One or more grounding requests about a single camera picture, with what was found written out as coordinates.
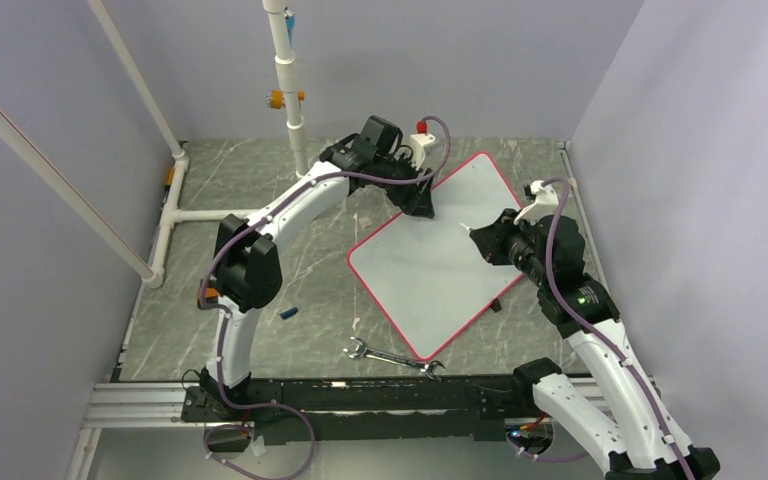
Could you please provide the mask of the pink-framed whiteboard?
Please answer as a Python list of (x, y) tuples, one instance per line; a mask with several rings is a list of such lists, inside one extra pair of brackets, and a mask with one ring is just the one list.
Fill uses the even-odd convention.
[(459, 223), (483, 227), (520, 209), (495, 159), (478, 152), (432, 190), (433, 219), (399, 213), (353, 246), (347, 264), (412, 354), (430, 360), (522, 277), (492, 266)]

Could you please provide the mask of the blue marker cap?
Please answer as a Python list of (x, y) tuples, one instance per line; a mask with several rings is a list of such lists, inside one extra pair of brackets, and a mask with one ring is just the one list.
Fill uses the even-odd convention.
[(279, 317), (282, 320), (287, 320), (287, 319), (292, 318), (293, 316), (295, 316), (297, 313), (298, 313), (298, 308), (297, 307), (292, 307), (292, 308), (290, 308), (288, 310), (285, 310), (285, 311), (281, 312), (279, 314)]

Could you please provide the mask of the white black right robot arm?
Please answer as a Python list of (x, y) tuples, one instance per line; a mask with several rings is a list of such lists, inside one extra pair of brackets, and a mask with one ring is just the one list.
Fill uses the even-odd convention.
[(586, 241), (577, 222), (547, 215), (515, 223), (506, 209), (469, 237), (483, 260), (513, 266), (537, 288), (543, 315), (584, 362), (607, 408), (575, 392), (547, 358), (512, 374), (517, 411), (539, 411), (559, 423), (606, 479), (712, 479), (721, 470), (708, 447), (697, 447), (669, 414), (640, 367), (620, 313), (605, 287), (585, 270)]

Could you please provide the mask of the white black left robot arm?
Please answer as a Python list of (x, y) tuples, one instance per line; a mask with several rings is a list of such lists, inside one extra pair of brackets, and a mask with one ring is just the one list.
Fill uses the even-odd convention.
[(371, 116), (360, 132), (326, 146), (310, 170), (265, 207), (220, 221), (197, 292), (198, 308), (218, 313), (214, 351), (199, 375), (218, 417), (232, 420), (246, 409), (258, 319), (283, 284), (281, 252), (317, 217), (366, 186), (384, 190), (405, 215), (433, 218), (439, 171), (424, 166), (424, 152), (408, 145), (395, 124)]

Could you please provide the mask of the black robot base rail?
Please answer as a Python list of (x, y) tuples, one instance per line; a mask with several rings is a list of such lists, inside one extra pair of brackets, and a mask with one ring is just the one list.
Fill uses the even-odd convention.
[(204, 381), (186, 386), (184, 423), (243, 424), (268, 444), (316, 440), (466, 437), (502, 441), (523, 430), (539, 446), (552, 435), (550, 417), (515, 392), (510, 374), (253, 379), (229, 404)]

